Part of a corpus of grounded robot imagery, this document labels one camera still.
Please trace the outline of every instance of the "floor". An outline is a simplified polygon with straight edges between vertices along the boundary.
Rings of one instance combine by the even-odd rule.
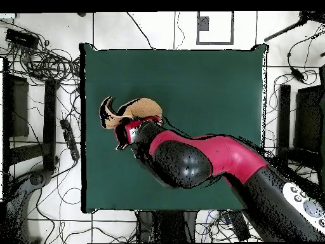
[[[148,37],[151,45],[154,48],[164,48],[172,50],[174,47],[178,50],[190,49],[235,49],[235,50],[250,50],[255,44],[264,43],[263,40],[295,23],[298,20],[298,11],[235,11],[235,30],[234,44],[232,46],[204,46],[196,45],[196,12],[158,12],[158,13],[130,13],[138,22],[142,31]],[[174,16],[176,27],[174,33]],[[211,22],[221,20],[221,23],[229,27],[229,19],[220,15],[220,19],[213,12],[201,12],[201,16],[210,16]],[[18,14],[14,21],[15,25],[26,28],[32,32],[36,32],[44,36],[50,43],[49,49],[61,49],[70,53],[72,59],[79,56],[79,43],[92,43],[99,50],[111,48],[132,48],[142,49],[149,48],[147,40],[139,31],[135,23],[126,13],[87,13],[85,17],[80,17],[77,13],[38,13],[38,14]],[[209,37],[207,34],[202,35],[203,39],[222,41],[227,38],[227,33],[219,30],[214,24],[215,36]],[[7,48],[8,43],[4,40],[6,28],[8,25],[0,23],[0,46]],[[290,48],[297,42],[312,36],[320,24],[309,22],[303,27],[292,30],[282,36],[270,40],[269,53],[267,56],[267,132],[265,146],[268,150],[273,151],[276,141],[276,121],[277,111],[273,109],[276,106],[276,96],[273,95],[277,90],[277,85],[285,83],[292,79],[292,76],[283,75],[289,74],[287,53]],[[300,43],[291,51],[290,64],[297,67],[302,72],[313,70],[318,73],[318,68],[325,63],[325,59],[320,57],[320,54],[325,51],[324,43],[325,36],[310,41]],[[308,59],[307,49],[310,45]],[[69,54],[63,51],[56,51],[60,55],[70,57]],[[19,62],[13,62],[13,69],[20,71],[22,68]],[[308,81],[314,84],[319,84],[319,77],[314,74],[308,74]],[[71,110],[69,94],[76,89],[73,86],[73,81],[66,82],[71,84],[61,87],[58,90],[57,102],[57,118],[62,118]],[[291,117],[295,116],[295,93],[297,89],[307,87],[292,79],[291,85]],[[43,111],[44,106],[44,87],[30,86],[29,92],[29,122],[39,139],[43,140],[43,117],[39,112]],[[80,109],[79,100],[76,100],[75,107]],[[76,141],[80,142],[80,131],[78,126],[78,118],[72,118],[72,129]],[[36,139],[32,132],[28,137],[16,137],[12,139],[11,146],[18,147],[35,143]],[[64,171],[71,167],[69,151],[64,151],[66,145],[63,139],[62,130],[57,128],[56,133],[56,152],[61,154],[60,171]],[[21,175],[30,168],[39,163],[41,158],[19,163],[10,168],[10,173],[14,176]],[[110,243],[125,241],[123,238],[116,240],[118,237],[129,236],[133,233],[136,226],[136,217],[134,212],[129,211],[113,211],[99,210],[94,214],[83,214],[80,210],[80,188],[81,188],[81,162],[77,164],[71,171],[59,175],[52,180],[46,187],[43,188],[43,194],[40,199],[39,210],[54,221],[55,227],[47,243]],[[308,168],[304,168],[304,172],[309,172]],[[44,242],[53,228],[52,222],[42,217],[36,210],[36,201],[39,198],[40,192],[36,191],[29,203],[28,225],[32,236],[40,236]],[[203,239],[199,233],[205,230],[205,223],[213,222],[217,215],[215,211],[203,210],[199,212],[197,217],[197,234],[196,242],[209,241]],[[258,236],[254,229],[251,229],[252,234]]]

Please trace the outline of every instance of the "cable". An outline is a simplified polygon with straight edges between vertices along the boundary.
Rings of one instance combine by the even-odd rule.
[[[138,27],[138,29],[140,30],[140,32],[143,34],[143,36],[146,38],[146,40],[148,41],[149,46],[153,49],[156,50],[153,46],[151,46],[150,41],[148,39],[148,37],[145,35],[145,33],[141,30],[140,26],[137,24],[137,22],[135,21],[135,19],[128,13],[126,12],[126,14],[128,14],[128,16],[132,19],[132,21],[135,23],[135,25]]]
[[[179,19],[180,19],[180,12],[178,12],[178,18],[177,18],[177,27],[178,27],[178,29],[182,32],[182,34],[183,34],[183,40],[182,40],[182,43],[180,43],[177,47],[176,47],[176,49],[175,50],[177,50],[178,49],[178,47],[179,46],[181,46],[182,44],[183,44],[183,42],[184,42],[184,39],[185,39],[185,34],[184,34],[184,32],[181,30],[181,28],[180,28],[180,26],[178,25],[178,21],[179,21]]]
[[[217,210],[217,216],[215,218],[213,218],[211,216],[211,213],[213,212],[213,210],[210,210],[208,212],[208,215],[207,215],[207,218],[206,218],[206,223],[205,224],[199,224],[201,226],[204,226],[204,230],[207,230],[208,232],[207,233],[199,233],[196,231],[197,234],[199,234],[200,236],[206,236],[207,234],[209,235],[210,237],[210,242],[223,242],[223,241],[228,241],[228,242],[232,242],[232,240],[236,240],[237,239],[237,236],[235,235],[234,233],[234,230],[226,224],[225,222],[225,218],[223,217],[223,213],[224,212],[227,212],[226,210]],[[207,219],[211,217],[213,219],[212,222],[210,223],[207,223]],[[249,223],[249,221],[247,220],[246,221],[246,225],[247,227],[249,228],[251,226],[251,224]],[[231,234],[230,236],[227,236],[225,234],[226,231],[230,231]],[[218,235],[221,235],[223,236],[222,239],[219,239],[217,238]],[[259,241],[262,241],[262,239],[260,238],[257,238],[256,236],[252,235],[251,234],[251,238],[252,239],[258,239]]]
[[[293,76],[294,76],[298,81],[300,81],[301,83],[306,84],[306,85],[311,85],[312,83],[314,83],[314,82],[316,81],[316,79],[315,79],[315,81],[312,82],[312,83],[306,83],[306,80],[308,79],[308,74],[307,74],[307,73],[314,72],[314,74],[316,74],[316,72],[315,72],[314,70],[306,71],[305,66],[306,66],[306,63],[307,63],[307,58],[308,58],[308,55],[309,55],[309,48],[310,48],[310,45],[311,45],[312,40],[315,39],[315,38],[317,38],[317,37],[319,37],[320,35],[322,35],[322,34],[325,33],[325,31],[321,31],[321,32],[317,33],[317,31],[321,28],[321,26],[322,26],[322,25],[320,25],[320,26],[318,27],[318,29],[316,30],[316,32],[315,32],[315,34],[314,34],[313,36],[310,36],[310,37],[308,37],[308,38],[306,38],[306,39],[304,39],[304,40],[301,40],[301,41],[297,42],[296,44],[294,44],[294,45],[290,48],[290,50],[289,50],[289,52],[288,52],[288,54],[287,54],[288,65],[289,65],[289,67],[290,67],[290,69],[291,69],[291,73],[292,73],[292,75],[293,75]],[[309,44],[309,46],[308,46],[307,57],[306,57],[305,65],[304,65],[305,74],[307,75],[307,78],[305,79],[304,76],[303,76],[303,73],[301,73],[298,69],[295,69],[295,68],[293,68],[293,67],[291,66],[290,61],[289,61],[289,58],[290,58],[290,56],[291,56],[291,50],[292,50],[296,45],[298,45],[298,44],[300,44],[300,43],[302,43],[302,42],[305,42],[305,41],[307,41],[307,40],[309,40],[309,39],[312,39],[312,40],[311,40],[311,42],[310,42],[310,44]]]

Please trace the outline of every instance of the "button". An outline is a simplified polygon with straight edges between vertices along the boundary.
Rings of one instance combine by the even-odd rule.
[[[307,200],[303,203],[303,208],[305,209],[306,213],[315,218],[319,218],[324,215],[324,210],[322,206],[314,201],[314,200]]]
[[[291,187],[290,190],[291,190],[291,192],[293,192],[293,193],[297,193],[297,192],[298,192],[298,190],[297,190],[296,188],[294,188],[294,187]]]
[[[296,195],[296,196],[295,196],[295,200],[296,200],[297,202],[301,202],[301,201],[302,201],[302,198],[301,198],[300,196]]]
[[[320,220],[318,221],[318,223],[319,223],[319,225],[320,225],[321,227],[325,227],[325,220],[324,220],[324,219],[320,219]]]
[[[307,195],[305,194],[305,192],[300,192],[300,196],[302,196],[303,198],[307,198]]]

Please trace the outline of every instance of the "robotic arm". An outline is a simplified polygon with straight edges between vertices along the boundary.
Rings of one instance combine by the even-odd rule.
[[[165,187],[193,188],[223,176],[264,241],[325,241],[324,196],[312,183],[271,165],[251,142],[229,135],[183,137],[162,127],[159,117],[122,122],[115,134],[117,150],[130,146]],[[318,202],[314,194],[320,194]]]

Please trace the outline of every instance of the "green table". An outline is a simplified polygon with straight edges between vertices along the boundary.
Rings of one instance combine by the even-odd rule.
[[[166,189],[141,168],[131,149],[115,150],[113,130],[100,125],[98,108],[107,96],[114,109],[147,97],[178,129],[242,136],[260,145],[262,59],[252,51],[103,50],[84,44],[86,92],[86,203],[93,209],[241,209],[224,179],[209,187]]]

